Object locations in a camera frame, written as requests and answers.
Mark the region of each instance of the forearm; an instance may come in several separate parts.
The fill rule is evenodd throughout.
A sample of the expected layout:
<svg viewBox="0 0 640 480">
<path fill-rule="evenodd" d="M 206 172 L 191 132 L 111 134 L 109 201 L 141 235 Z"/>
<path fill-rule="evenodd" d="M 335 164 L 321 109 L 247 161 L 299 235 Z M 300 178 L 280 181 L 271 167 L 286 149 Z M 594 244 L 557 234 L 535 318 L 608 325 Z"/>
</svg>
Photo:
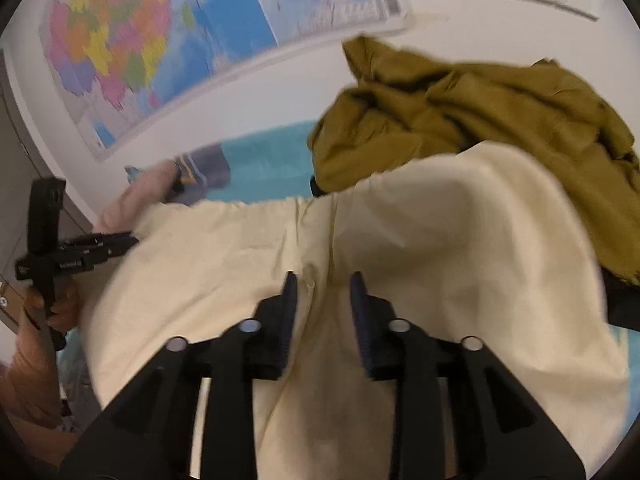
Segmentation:
<svg viewBox="0 0 640 480">
<path fill-rule="evenodd" d="M 60 387 L 55 355 L 23 314 L 14 359 L 0 384 L 3 405 L 15 415 L 44 428 L 60 424 Z"/>
</svg>

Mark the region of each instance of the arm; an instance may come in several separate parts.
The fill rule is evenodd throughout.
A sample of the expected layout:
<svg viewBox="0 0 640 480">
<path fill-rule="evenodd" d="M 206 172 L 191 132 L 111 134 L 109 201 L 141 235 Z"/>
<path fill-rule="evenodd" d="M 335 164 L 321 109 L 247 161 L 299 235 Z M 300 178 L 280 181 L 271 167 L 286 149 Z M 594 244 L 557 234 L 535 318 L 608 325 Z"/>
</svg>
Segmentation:
<svg viewBox="0 0 640 480">
<path fill-rule="evenodd" d="M 49 325 L 59 332 L 68 332 L 78 324 L 79 305 L 76 284 L 69 282 L 65 296 L 52 308 L 54 315 L 49 318 Z M 39 330 L 26 315 L 30 313 L 33 319 L 34 309 L 43 306 L 42 297 L 30 290 L 20 320 L 14 360 L 0 378 L 0 404 L 25 421 L 55 428 L 60 424 L 62 410 L 55 355 L 44 349 Z"/>
</svg>

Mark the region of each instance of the person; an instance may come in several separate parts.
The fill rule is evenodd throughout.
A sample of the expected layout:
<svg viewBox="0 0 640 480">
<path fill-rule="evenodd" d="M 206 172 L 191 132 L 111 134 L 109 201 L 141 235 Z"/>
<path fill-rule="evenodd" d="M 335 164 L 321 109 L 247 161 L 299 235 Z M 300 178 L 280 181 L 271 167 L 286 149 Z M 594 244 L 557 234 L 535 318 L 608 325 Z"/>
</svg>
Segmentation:
<svg viewBox="0 0 640 480">
<path fill-rule="evenodd" d="M 63 405 L 55 355 L 47 351 L 35 322 L 42 297 L 30 289 L 18 329 L 13 360 L 0 367 L 0 408 L 5 412 L 27 452 L 37 461 L 58 468 L 78 435 L 60 429 Z M 81 300 L 78 286 L 68 280 L 53 305 L 50 327 L 66 333 L 78 325 Z"/>
</svg>

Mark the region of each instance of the silver bolt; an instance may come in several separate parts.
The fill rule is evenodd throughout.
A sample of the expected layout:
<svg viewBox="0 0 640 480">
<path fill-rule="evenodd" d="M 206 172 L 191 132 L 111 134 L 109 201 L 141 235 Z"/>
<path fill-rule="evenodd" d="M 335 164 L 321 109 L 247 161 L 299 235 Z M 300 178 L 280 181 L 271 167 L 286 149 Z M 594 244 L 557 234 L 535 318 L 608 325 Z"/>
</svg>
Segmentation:
<svg viewBox="0 0 640 480">
<path fill-rule="evenodd" d="M 396 333 L 409 332 L 410 328 L 411 328 L 411 325 L 407 320 L 404 320 L 404 319 L 394 319 L 393 321 L 389 322 L 389 330 L 391 330 L 391 332 L 396 332 Z"/>
<path fill-rule="evenodd" d="M 482 339 L 472 335 L 469 337 L 465 337 L 462 340 L 462 346 L 465 347 L 467 350 L 471 350 L 472 352 L 477 352 L 478 350 L 482 350 L 484 343 L 482 342 Z"/>
<path fill-rule="evenodd" d="M 253 333 L 258 332 L 262 327 L 262 324 L 257 319 L 245 319 L 240 323 L 241 332 Z"/>
<path fill-rule="evenodd" d="M 169 352 L 182 352 L 189 342 L 183 337 L 172 337 L 166 342 L 166 349 Z"/>
</svg>

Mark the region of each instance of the cream-colored garment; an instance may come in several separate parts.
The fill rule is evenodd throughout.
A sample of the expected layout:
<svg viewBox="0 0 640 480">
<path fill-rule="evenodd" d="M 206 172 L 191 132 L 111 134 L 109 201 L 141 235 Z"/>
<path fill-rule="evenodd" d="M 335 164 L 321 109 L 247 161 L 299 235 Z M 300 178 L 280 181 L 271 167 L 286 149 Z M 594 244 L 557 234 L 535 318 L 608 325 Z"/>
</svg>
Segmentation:
<svg viewBox="0 0 640 480">
<path fill-rule="evenodd" d="M 620 440 L 625 353 L 598 267 L 559 184 L 516 148 L 482 143 L 317 200 L 150 211 L 82 333 L 101 403 L 171 336 L 218 336 L 299 279 L 290 369 L 255 381 L 262 479 L 384 479 L 394 389 L 364 375 L 351 273 L 431 335 L 480 336 L 592 474 Z"/>
</svg>

